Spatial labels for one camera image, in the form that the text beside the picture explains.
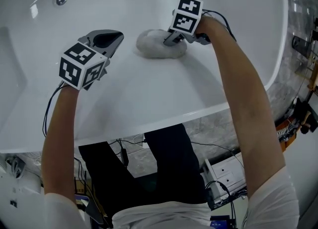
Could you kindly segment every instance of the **white bathtub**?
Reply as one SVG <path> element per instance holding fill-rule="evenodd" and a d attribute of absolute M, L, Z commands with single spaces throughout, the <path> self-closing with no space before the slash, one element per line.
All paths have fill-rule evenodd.
<path fill-rule="evenodd" d="M 280 66 L 287 0 L 203 0 L 221 12 L 266 89 Z M 75 145 L 171 126 L 228 108 L 211 46 L 191 44 L 179 60 L 146 60 L 135 49 L 147 29 L 167 29 L 177 0 L 0 0 L 0 153 L 39 151 L 47 102 L 60 82 L 66 44 L 98 29 L 125 39 L 108 74 L 81 91 Z"/>

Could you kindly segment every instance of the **floor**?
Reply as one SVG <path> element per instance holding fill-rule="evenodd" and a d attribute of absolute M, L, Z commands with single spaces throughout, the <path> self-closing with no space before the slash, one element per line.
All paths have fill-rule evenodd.
<path fill-rule="evenodd" d="M 314 28 L 314 16 L 318 16 L 317 0 L 289 0 L 288 32 L 282 63 L 275 82 L 267 92 L 274 119 L 278 119 L 284 114 L 304 83 L 304 79 L 295 74 L 295 70 L 302 64 L 302 57 L 292 49 L 291 43 L 294 35 L 309 40 L 311 30 Z M 228 149 L 238 147 L 229 109 L 186 122 L 184 125 L 193 142 L 216 144 Z M 125 140 L 137 143 L 142 138 L 143 135 L 140 134 L 125 138 Z M 123 145 L 129 154 L 128 170 L 135 177 L 157 171 L 156 160 L 149 149 L 143 149 L 141 144 L 124 142 Z M 120 151 L 118 143 L 112 144 L 112 147 L 116 153 Z M 214 158 L 226 152 L 224 149 L 214 146 L 193 144 L 193 148 L 200 163 L 203 163 L 205 158 Z M 39 166 L 34 165 L 40 163 L 40 153 L 21 154 L 21 157 L 28 160 L 28 165 L 34 172 L 40 173 Z M 78 149 L 76 157 L 81 157 Z"/>

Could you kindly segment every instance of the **human arm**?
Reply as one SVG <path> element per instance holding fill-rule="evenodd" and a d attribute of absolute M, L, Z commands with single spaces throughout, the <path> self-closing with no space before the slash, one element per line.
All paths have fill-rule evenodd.
<path fill-rule="evenodd" d="M 64 86 L 56 102 L 42 152 L 44 192 L 75 202 L 74 118 L 79 91 Z"/>
<path fill-rule="evenodd" d="M 267 94 L 254 66 L 223 25 L 204 16 L 196 33 L 207 34 L 216 53 L 251 197 L 285 166 Z"/>

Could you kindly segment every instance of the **white sleeve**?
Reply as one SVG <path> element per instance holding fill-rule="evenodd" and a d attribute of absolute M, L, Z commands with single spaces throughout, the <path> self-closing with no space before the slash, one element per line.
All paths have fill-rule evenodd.
<path fill-rule="evenodd" d="M 298 199 L 284 167 L 252 195 L 244 228 L 295 229 L 298 219 Z"/>
<path fill-rule="evenodd" d="M 45 228 L 87 229 L 77 206 L 65 196 L 49 193 L 44 196 Z"/>

